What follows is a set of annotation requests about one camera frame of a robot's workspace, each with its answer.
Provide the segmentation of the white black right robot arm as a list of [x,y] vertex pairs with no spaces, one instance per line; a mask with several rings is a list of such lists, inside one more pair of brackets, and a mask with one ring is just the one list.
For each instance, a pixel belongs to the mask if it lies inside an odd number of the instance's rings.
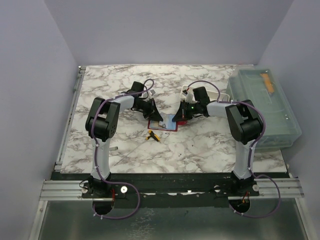
[[188,121],[196,115],[226,118],[230,133],[236,141],[236,157],[232,174],[237,178],[230,183],[230,191],[241,196],[248,190],[245,181],[252,176],[253,154],[258,140],[266,130],[261,112],[251,100],[210,101],[205,87],[192,90],[195,103],[181,100],[173,122]]

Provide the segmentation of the red card holder wallet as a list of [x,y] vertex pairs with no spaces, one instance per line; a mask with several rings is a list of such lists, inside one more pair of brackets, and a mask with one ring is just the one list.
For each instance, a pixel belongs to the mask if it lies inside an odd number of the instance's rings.
[[174,114],[161,113],[163,121],[149,120],[147,128],[149,130],[177,132],[179,126],[187,124],[187,120],[174,122]]

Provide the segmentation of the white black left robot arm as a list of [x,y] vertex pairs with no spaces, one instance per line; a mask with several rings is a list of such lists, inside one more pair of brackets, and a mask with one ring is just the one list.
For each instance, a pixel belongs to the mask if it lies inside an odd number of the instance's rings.
[[146,120],[162,121],[155,100],[143,98],[144,93],[149,92],[152,87],[146,83],[154,80],[147,79],[144,83],[135,81],[131,88],[118,96],[104,99],[96,97],[91,105],[85,122],[85,129],[92,139],[93,163],[91,176],[98,179],[94,184],[93,191],[101,198],[107,197],[111,191],[111,185],[106,182],[111,171],[109,166],[110,142],[115,135],[119,115],[125,110],[135,110],[142,113]]

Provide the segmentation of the white rectangular plastic tray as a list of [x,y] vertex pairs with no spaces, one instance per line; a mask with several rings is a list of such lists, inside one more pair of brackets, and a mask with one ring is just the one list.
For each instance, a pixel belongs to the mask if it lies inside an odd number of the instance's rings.
[[[181,100],[185,101],[185,96],[183,95],[183,91],[184,90],[187,90],[189,92],[193,92],[194,90],[194,87],[190,86],[188,87],[187,85],[183,85],[181,90],[180,90],[180,94],[179,94],[179,97]],[[212,101],[216,101],[217,100],[217,97],[219,95],[219,93],[217,91],[211,91],[211,90],[207,90],[207,95],[209,97],[209,100],[212,102]],[[230,101],[230,96],[226,93],[220,93],[220,96],[219,96],[219,101],[225,101],[225,102],[229,102]]]

